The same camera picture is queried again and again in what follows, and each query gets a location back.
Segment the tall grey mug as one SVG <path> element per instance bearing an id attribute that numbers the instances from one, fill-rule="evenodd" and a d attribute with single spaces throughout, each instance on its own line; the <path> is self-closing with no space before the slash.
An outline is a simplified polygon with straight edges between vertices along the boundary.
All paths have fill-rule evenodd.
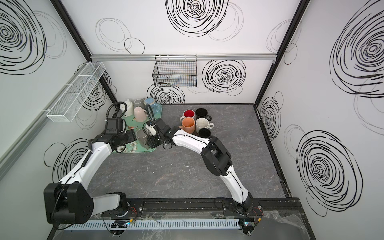
<path id="1" fill-rule="evenodd" d="M 143 148 L 145 148 L 146 150 L 150 149 L 150 147 L 147 145 L 148 136 L 144 133 L 143 129 L 137 130 L 136 137 Z"/>

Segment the beige and salmon mug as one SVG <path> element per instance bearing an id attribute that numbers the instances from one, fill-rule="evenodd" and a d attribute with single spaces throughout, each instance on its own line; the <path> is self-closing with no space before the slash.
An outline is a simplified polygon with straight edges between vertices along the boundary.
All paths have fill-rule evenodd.
<path id="1" fill-rule="evenodd" d="M 192 134 L 196 130 L 196 121 L 194 118 L 180 118 L 181 125 L 179 128 L 185 132 Z"/>

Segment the pink mug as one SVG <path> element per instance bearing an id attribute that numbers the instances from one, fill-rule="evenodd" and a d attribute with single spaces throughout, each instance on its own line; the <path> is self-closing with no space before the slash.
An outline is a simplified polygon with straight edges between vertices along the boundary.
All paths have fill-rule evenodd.
<path id="1" fill-rule="evenodd" d="M 143 123 L 147 120 L 148 115 L 147 111 L 143 109 L 142 107 L 135 107 L 134 108 L 134 116 L 138 123 Z"/>

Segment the white mug red inside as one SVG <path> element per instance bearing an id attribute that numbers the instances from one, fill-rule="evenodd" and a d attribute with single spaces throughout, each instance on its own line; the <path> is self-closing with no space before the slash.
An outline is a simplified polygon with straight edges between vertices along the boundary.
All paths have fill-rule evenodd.
<path id="1" fill-rule="evenodd" d="M 194 110 L 185 110 L 183 115 L 180 117 L 180 121 L 182 122 L 185 118 L 192 118 L 196 120 L 196 113 Z"/>

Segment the beige mug white handle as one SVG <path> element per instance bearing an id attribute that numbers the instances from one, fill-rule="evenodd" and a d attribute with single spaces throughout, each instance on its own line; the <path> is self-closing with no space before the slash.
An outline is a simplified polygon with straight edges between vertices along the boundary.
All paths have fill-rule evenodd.
<path id="1" fill-rule="evenodd" d="M 209 120 L 205 118 L 199 118 L 196 120 L 196 132 L 199 133 L 202 129 L 213 129 L 214 123 L 210 123 Z"/>

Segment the black speckled mug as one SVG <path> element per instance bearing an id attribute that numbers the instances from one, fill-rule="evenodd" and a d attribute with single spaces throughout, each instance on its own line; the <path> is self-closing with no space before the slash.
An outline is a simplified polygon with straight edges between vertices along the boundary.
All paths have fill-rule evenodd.
<path id="1" fill-rule="evenodd" d="M 200 131 L 198 132 L 199 136 L 201 138 L 205 138 L 205 139 L 209 139 L 212 135 L 211 133 L 211 130 L 210 129 L 200 129 Z"/>

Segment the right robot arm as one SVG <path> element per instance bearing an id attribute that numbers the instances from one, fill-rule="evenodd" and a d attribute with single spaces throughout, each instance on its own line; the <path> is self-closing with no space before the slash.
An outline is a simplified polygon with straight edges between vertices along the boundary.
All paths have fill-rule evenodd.
<path id="1" fill-rule="evenodd" d="M 186 132 L 181 127 L 171 128 L 161 118 L 149 120 L 143 124 L 142 129 L 148 136 L 150 148 L 171 145 L 184 147 L 199 154 L 208 171 L 222 179 L 237 206 L 244 213 L 253 210 L 254 198 L 237 176 L 232 156 L 218 138 L 201 138 Z"/>

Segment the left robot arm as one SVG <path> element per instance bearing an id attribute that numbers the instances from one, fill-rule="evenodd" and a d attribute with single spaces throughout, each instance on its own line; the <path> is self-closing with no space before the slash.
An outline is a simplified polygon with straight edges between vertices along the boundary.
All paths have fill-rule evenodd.
<path id="1" fill-rule="evenodd" d="M 92 216 L 103 212 L 128 210 L 125 193 L 109 193 L 92 198 L 88 187 L 106 158 L 136 139 L 134 130 L 127 130 L 124 119 L 107 119 L 105 130 L 88 140 L 88 151 L 75 167 L 59 182 L 48 184 L 44 189 L 47 222 L 55 227 L 61 224 L 84 224 Z"/>

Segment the blue butterfly mug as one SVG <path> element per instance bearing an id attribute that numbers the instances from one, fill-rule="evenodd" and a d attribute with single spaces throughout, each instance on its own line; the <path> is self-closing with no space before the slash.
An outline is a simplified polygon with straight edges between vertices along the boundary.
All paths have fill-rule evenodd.
<path id="1" fill-rule="evenodd" d="M 151 109 L 152 109 L 153 114 L 154 114 L 154 116 L 155 116 L 156 119 L 161 117 L 161 114 L 162 114 L 162 105 L 159 104 L 159 103 L 157 103 L 157 102 L 155 101 L 155 99 L 153 99 L 153 98 L 145 98 L 145 99 L 144 99 L 144 104 L 145 104 L 145 106 L 146 106 L 147 104 L 149 104 L 149 105 L 151 106 Z"/>

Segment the white ribbed mug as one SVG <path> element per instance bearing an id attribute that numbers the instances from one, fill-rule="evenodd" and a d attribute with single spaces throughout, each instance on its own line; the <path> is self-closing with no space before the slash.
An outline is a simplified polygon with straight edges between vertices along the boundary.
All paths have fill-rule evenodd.
<path id="1" fill-rule="evenodd" d="M 124 112 L 124 117 L 130 117 L 134 115 L 134 104 L 130 101 L 130 99 L 127 99 L 124 101 L 125 104 L 120 104 L 120 109 L 122 112 Z"/>

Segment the small grey mug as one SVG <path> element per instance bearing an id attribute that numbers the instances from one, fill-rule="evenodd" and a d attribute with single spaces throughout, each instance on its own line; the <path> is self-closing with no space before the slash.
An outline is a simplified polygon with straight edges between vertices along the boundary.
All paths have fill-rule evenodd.
<path id="1" fill-rule="evenodd" d="M 145 104 L 144 104 L 144 101 L 143 99 L 135 99 L 134 100 L 134 107 L 141 107 L 142 109 L 145 109 Z"/>

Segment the green floral tray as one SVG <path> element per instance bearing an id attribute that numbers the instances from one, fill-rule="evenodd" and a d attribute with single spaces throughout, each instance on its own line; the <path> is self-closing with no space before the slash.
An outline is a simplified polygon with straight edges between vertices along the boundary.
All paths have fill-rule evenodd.
<path id="1" fill-rule="evenodd" d="M 132 112 L 134 114 L 131 116 L 125 113 L 123 119 L 126 121 L 127 131 L 133 130 L 137 140 L 118 147 L 117 150 L 114 151 L 115 154 L 150 153 L 156 149 L 148 146 L 150 133 L 146 129 L 143 130 L 144 125 L 150 120 L 146 109 L 138 106 L 132 108 Z"/>

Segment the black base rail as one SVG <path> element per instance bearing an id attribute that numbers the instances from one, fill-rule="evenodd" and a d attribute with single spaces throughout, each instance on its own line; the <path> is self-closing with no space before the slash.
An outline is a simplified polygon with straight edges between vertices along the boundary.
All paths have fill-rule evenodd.
<path id="1" fill-rule="evenodd" d="M 176 199 L 127 199 L 138 215 L 144 212 L 219 212 L 230 215 L 235 212 L 236 204 L 231 198 L 176 198 Z M 298 198 L 254 198 L 250 206 L 263 211 L 280 209 L 301 209 Z"/>

